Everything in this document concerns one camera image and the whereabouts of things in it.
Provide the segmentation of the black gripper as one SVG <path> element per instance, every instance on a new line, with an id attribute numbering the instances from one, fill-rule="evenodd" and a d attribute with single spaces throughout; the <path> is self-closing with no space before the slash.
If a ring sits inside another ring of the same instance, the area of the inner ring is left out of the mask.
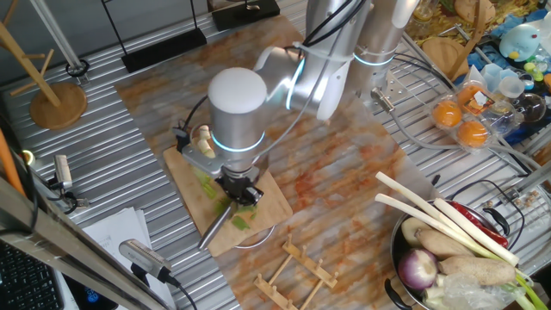
<path id="1" fill-rule="evenodd" d="M 241 171 L 223 167 L 221 175 L 217 178 L 217 184 L 235 202 L 241 203 L 244 206 L 256 206 L 264 195 L 262 190 L 252 186 L 257 183 L 258 178 L 259 169 L 257 167 Z"/>

